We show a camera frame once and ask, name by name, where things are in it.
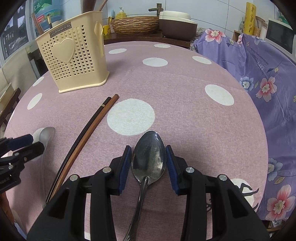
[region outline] white polka dot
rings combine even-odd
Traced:
[[[124,136],[138,135],[147,131],[153,124],[153,108],[138,99],[127,99],[114,105],[108,112],[109,127]]]
[[[44,79],[44,77],[40,77],[39,79],[37,79],[37,81],[32,85],[32,86],[36,86],[38,85],[42,80]]]
[[[35,131],[35,132],[33,133],[33,135],[32,135],[32,136],[33,136],[33,143],[39,141],[39,135],[40,135],[40,133],[41,133],[41,131],[42,131],[43,129],[44,129],[44,127],[38,129],[37,131]]]
[[[170,48],[170,45],[168,44],[154,44],[154,46],[158,48]]]
[[[224,88],[217,85],[207,85],[205,87],[205,92],[214,101],[222,105],[233,105],[234,99],[232,95]]]
[[[12,112],[12,114],[11,114],[11,116],[10,116],[10,118],[9,118],[8,123],[10,122],[10,120],[11,120],[11,118],[13,117],[14,114],[15,114],[15,110]]]
[[[212,62],[208,60],[207,58],[201,57],[201,56],[193,56],[192,57],[194,60],[203,63],[203,64],[211,64]]]
[[[113,49],[113,50],[110,50],[109,53],[115,54],[115,53],[123,53],[125,51],[126,51],[126,49]]]
[[[27,109],[28,110],[32,109],[39,102],[41,97],[42,97],[42,93],[39,93],[38,95],[35,95],[33,97],[33,99],[31,99],[31,101],[29,102]]]
[[[234,179],[231,179],[232,183],[236,186],[238,186],[239,188],[241,187],[242,183],[246,184],[247,186],[251,187],[245,180],[243,179],[240,179],[240,178],[234,178]],[[253,192],[254,190],[250,190],[249,188],[247,187],[244,187],[242,189],[242,193],[248,193],[248,192]],[[251,196],[245,196],[245,199],[248,201],[248,203],[253,206],[254,202],[255,202],[255,199],[254,199],[254,195],[251,195]]]
[[[143,60],[143,64],[152,67],[162,67],[168,64],[168,62],[163,58],[146,58]]]

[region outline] pink tablecloth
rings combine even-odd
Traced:
[[[267,143],[260,116],[241,85],[219,65],[176,46],[123,42],[106,45],[105,52],[110,71],[105,85],[59,94],[47,72],[25,93],[7,126],[7,137],[33,134],[47,126],[56,129],[44,170],[35,161],[27,163],[22,183],[8,191],[11,208],[25,231],[42,211],[39,173],[44,172],[48,191],[83,127],[101,103],[116,93],[117,104],[90,137],[69,176],[94,174],[152,129],[175,155],[203,174],[224,173],[239,187],[244,182],[248,187],[243,192],[255,192],[246,198],[256,207],[266,182]],[[130,171],[123,194],[112,196],[118,240],[128,229],[138,191],[139,183]],[[186,197],[175,195],[166,171],[147,190],[138,240],[180,240],[185,204]],[[87,233],[88,222],[86,211]]]

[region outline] purple floral fabric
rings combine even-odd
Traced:
[[[295,63],[256,36],[242,34],[238,42],[222,37],[218,43],[208,41],[208,32],[194,42],[196,51],[236,78],[253,100],[265,128],[268,174],[257,214],[263,220],[287,219],[296,197]]]

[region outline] yellow bottle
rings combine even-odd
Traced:
[[[119,18],[126,18],[126,13],[122,10],[122,7],[120,7],[120,11],[115,17],[115,19],[119,19]]]

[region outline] blue flower print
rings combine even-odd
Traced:
[[[245,76],[241,78],[239,83],[242,85],[242,87],[244,87],[246,92],[248,92],[248,91],[251,91],[254,87],[253,81],[254,81],[254,78],[249,78]]]
[[[283,167],[281,162],[277,162],[273,158],[268,158],[267,179],[269,182],[273,181],[277,176],[277,171]]]
[[[252,36],[252,38],[254,39],[254,43],[256,45],[258,45],[260,42],[265,42],[263,39],[257,37],[257,36]]]

